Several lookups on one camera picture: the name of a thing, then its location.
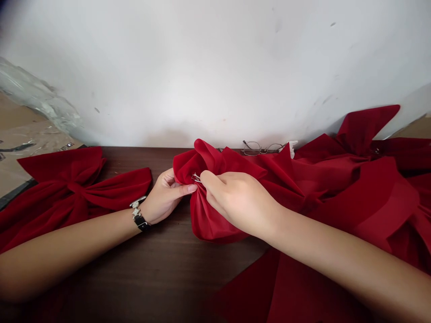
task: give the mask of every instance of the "safety pin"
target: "safety pin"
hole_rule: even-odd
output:
[[[198,183],[202,183],[201,178],[199,176],[197,176],[196,173],[194,173],[192,175],[192,180],[194,180],[195,182],[198,182]]]

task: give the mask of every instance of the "black watch strap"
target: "black watch strap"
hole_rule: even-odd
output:
[[[139,204],[141,204],[145,199],[147,198],[147,196],[143,196],[139,199],[137,199],[136,201],[132,202],[130,204],[130,206],[132,208],[134,208],[133,210],[133,221],[135,221],[136,225],[138,226],[138,228],[141,231],[148,231],[149,229],[151,229],[151,224],[146,222],[144,217],[141,214],[141,210],[138,209]]]
[[[133,220],[135,221],[136,225],[141,231],[145,232],[151,229],[151,224],[146,222],[144,217],[141,214],[134,215]]]

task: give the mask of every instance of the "forearm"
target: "forearm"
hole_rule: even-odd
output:
[[[348,233],[284,209],[263,239],[397,322],[431,322],[431,278]]]
[[[0,255],[0,299],[26,301],[139,232],[128,209],[21,244]]]

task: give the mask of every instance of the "cardboard box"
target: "cardboard box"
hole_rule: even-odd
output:
[[[13,103],[0,93],[0,197],[31,179],[17,159],[75,149],[81,145],[81,142],[59,131],[43,115]]]
[[[394,133],[390,138],[422,138],[431,139],[431,113],[425,114],[403,129]]]

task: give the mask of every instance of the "glasses frame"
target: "glasses frame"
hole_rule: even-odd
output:
[[[280,149],[284,148],[287,145],[287,143],[284,144],[284,145],[282,145],[282,144],[270,144],[267,148],[262,149],[262,146],[257,141],[245,141],[245,140],[243,140],[242,142],[244,143],[244,148],[241,149],[242,153],[244,155],[246,155],[246,156],[251,156],[251,157],[258,156],[258,155],[266,155],[267,153],[279,153]],[[255,143],[255,144],[257,144],[259,146],[259,149],[252,149],[252,148],[250,148],[250,146],[248,145],[249,143]],[[280,148],[269,150],[269,148],[271,148],[271,146],[273,146],[273,145],[279,145]],[[259,151],[259,153],[255,154],[255,155],[250,155],[250,154],[246,153],[247,150]]]

